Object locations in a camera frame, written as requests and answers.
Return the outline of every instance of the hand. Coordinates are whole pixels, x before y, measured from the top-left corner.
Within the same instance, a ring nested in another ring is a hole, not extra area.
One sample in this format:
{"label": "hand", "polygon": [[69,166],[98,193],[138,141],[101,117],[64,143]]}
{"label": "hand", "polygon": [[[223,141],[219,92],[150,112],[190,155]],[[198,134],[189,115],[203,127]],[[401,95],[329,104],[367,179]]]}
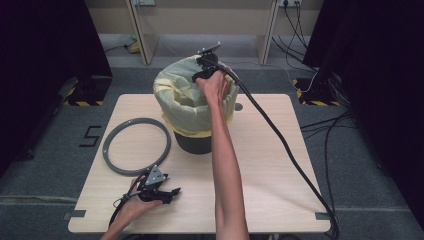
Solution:
{"label": "hand", "polygon": [[[134,184],[136,179],[131,181],[130,187]],[[136,191],[137,183],[131,192]],[[118,239],[121,232],[132,222],[143,213],[148,210],[162,205],[162,201],[154,200],[151,202],[143,202],[138,196],[131,197],[119,211],[115,221],[110,225],[107,232],[102,236],[101,240],[116,240]]]}
{"label": "hand", "polygon": [[199,85],[203,95],[208,102],[219,100],[222,102],[227,90],[228,81],[225,73],[221,70],[215,71],[209,79],[197,78],[196,83]]}
{"label": "hand", "polygon": [[[136,179],[131,181],[130,187],[134,184]],[[140,183],[137,183],[136,186],[131,190],[134,192],[137,190],[137,187]],[[138,196],[131,197],[122,207],[121,211],[118,214],[118,219],[123,219],[125,222],[131,223],[134,219],[138,218],[143,213],[147,212],[150,209],[153,209],[157,206],[162,205],[162,201],[154,200],[151,202],[143,202]]]}

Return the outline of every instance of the power strip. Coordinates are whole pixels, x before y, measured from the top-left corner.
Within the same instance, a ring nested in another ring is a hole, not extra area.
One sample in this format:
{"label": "power strip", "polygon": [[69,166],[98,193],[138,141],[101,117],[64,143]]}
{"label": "power strip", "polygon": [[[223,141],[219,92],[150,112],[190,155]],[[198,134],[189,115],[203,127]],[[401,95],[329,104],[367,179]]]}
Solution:
{"label": "power strip", "polygon": [[[284,1],[285,0],[280,1],[280,7],[284,7]],[[296,4],[298,4],[297,6],[299,7],[302,5],[302,0],[287,0],[287,2],[287,7],[296,7]]]}

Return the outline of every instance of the trash bag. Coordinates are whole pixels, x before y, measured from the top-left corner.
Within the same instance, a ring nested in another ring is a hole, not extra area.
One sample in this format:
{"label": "trash bag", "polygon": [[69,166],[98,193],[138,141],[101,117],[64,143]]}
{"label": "trash bag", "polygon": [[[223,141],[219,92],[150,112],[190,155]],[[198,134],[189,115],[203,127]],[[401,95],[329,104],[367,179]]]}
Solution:
{"label": "trash bag", "polygon": [[[189,138],[211,136],[209,107],[199,86],[193,83],[192,76],[202,71],[195,55],[175,62],[163,69],[153,85],[154,95],[162,108],[166,125],[174,132]],[[227,123],[230,123],[239,87],[226,76],[228,93],[224,99]]]}

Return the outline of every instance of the plastic ring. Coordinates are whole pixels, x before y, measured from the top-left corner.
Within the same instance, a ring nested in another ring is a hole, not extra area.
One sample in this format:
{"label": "plastic ring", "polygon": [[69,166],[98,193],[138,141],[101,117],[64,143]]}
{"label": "plastic ring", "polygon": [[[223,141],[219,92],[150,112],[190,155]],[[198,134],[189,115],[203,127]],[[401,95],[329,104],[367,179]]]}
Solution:
{"label": "plastic ring", "polygon": [[[112,164],[112,162],[109,159],[109,147],[110,147],[112,140],[123,129],[125,129],[129,126],[135,125],[135,124],[140,124],[140,123],[151,124],[151,125],[157,126],[157,127],[159,127],[160,129],[163,130],[163,132],[166,135],[165,150],[163,151],[162,155],[158,158],[158,160],[156,160],[154,163],[152,163],[151,165],[149,165],[145,168],[142,168],[142,169],[139,169],[139,170],[124,170],[124,169],[116,167],[115,165]],[[102,152],[103,152],[103,158],[104,158],[106,164],[114,172],[125,175],[125,176],[138,176],[138,175],[141,175],[142,173],[145,173],[146,171],[148,171],[149,168],[152,168],[155,165],[159,166],[165,160],[165,158],[168,156],[170,149],[171,149],[171,137],[169,135],[168,130],[166,129],[166,127],[161,122],[159,122],[155,119],[151,119],[151,118],[134,118],[134,119],[131,119],[131,120],[128,120],[128,121],[125,121],[125,122],[119,124],[117,127],[115,127],[109,133],[109,135],[106,137],[105,142],[103,143],[103,151]]]}

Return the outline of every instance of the black curtain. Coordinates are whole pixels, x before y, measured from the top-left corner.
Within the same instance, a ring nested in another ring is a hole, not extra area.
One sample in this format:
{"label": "black curtain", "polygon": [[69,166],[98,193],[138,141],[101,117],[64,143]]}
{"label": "black curtain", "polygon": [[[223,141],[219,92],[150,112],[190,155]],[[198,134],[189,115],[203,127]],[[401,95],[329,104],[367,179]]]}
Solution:
{"label": "black curtain", "polygon": [[112,73],[83,0],[2,0],[0,44],[1,175],[36,140],[64,82]]}

